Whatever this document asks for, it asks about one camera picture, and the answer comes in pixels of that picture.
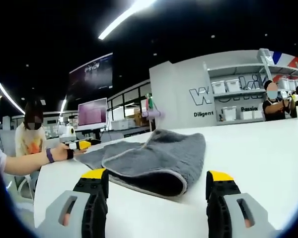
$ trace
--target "gray cloth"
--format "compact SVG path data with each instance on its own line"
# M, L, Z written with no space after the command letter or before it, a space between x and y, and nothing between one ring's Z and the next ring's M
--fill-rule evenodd
M205 138L155 130L146 143L118 142L77 157L91 169L106 168L110 180L159 197L183 195L201 175Z

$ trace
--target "computer screen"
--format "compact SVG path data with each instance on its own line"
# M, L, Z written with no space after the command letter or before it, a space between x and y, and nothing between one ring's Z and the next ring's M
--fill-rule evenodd
M79 104L78 130L97 129L107 125L107 98Z
M70 72L68 97L71 100L88 98L97 90L113 87L113 54L94 59Z

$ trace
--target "white plastic bin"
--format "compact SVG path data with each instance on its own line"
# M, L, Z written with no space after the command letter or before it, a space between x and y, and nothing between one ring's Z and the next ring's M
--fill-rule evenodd
M263 111L262 110L253 111L253 118L254 119L263 118Z
M222 108L225 120L236 120L236 106Z
M298 87L298 79L294 80L296 88Z
M289 89L290 90L296 90L296 84L295 81L293 79L288 80L289 83Z
M113 130L125 130L128 129L128 120L114 120L111 122L111 128Z
M240 113L240 119L241 120L251 120L251 119L253 119L253 111L241 112Z
M224 80L222 81L218 81L218 82L213 82L212 84L212 88L213 88L213 92L214 94L221 94L221 93L225 93L225 84L224 84Z
M238 92L238 91L240 91L238 78L237 79L227 80L226 85L227 85L227 90L229 92Z
M287 78L281 78L278 81L278 88L279 89L290 90L289 80Z

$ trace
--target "yellow object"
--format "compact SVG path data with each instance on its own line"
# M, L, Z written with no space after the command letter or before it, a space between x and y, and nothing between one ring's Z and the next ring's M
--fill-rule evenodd
M90 146L91 146L90 142L87 142L87 141L84 141L84 140L79 142L79 149L80 150L87 149Z
M230 181L234 180L231 176L223 172L209 171L213 176L213 181Z
M81 178L83 178L83 179L86 179L86 178L87 179L101 179L105 170L106 169L92 170L92 171L87 172L86 174L83 174L81 176Z

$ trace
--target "white shirt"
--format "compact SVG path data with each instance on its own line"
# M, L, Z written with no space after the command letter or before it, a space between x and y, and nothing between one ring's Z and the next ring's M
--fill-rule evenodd
M38 130L27 130L21 123L15 130L15 154L23 156L36 154L45 150L46 136L43 127Z
M2 152L2 150L0 149L0 172L1 173L4 172L5 164L6 164L6 154Z

